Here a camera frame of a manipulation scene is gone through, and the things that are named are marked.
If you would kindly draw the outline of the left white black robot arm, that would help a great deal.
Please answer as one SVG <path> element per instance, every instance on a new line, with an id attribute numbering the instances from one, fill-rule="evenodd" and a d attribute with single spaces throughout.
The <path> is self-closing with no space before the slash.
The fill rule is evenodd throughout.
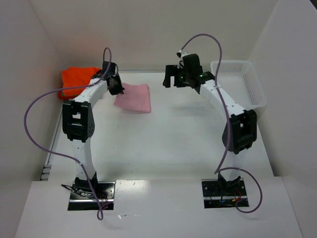
<path id="1" fill-rule="evenodd" d="M 104 61 L 102 70 L 93 74 L 91 87 L 85 88 L 73 100 L 62 105 L 62 130 L 70 140 L 76 159 L 76 177 L 73 190 L 92 194 L 98 187 L 97 172 L 92 162 L 91 137 L 95 132 L 93 107 L 104 93 L 124 93 L 118 66 Z"/>

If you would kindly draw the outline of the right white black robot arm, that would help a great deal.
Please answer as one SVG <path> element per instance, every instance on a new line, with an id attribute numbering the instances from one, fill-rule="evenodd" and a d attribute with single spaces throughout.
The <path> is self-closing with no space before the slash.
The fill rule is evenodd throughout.
<path id="1" fill-rule="evenodd" d="M 218 60 L 211 63 L 211 71 L 203 71 L 197 54 L 180 50 L 177 56 L 178 64 L 165 67 L 163 86 L 190 87 L 221 113 L 226 122 L 222 134 L 224 156 L 251 148 L 257 139 L 257 114 L 253 108 L 238 104 L 218 82 L 221 75 L 236 76 L 243 69 L 250 69 L 250 64 L 241 60 Z"/>

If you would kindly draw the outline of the pink t shirt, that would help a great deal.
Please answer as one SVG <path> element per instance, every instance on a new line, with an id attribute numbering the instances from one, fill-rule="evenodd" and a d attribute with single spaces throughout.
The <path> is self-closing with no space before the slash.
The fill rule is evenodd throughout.
<path id="1" fill-rule="evenodd" d="M 123 83 L 124 93 L 117 95 L 113 105 L 124 110 L 150 113 L 151 101 L 147 84 L 130 85 Z"/>

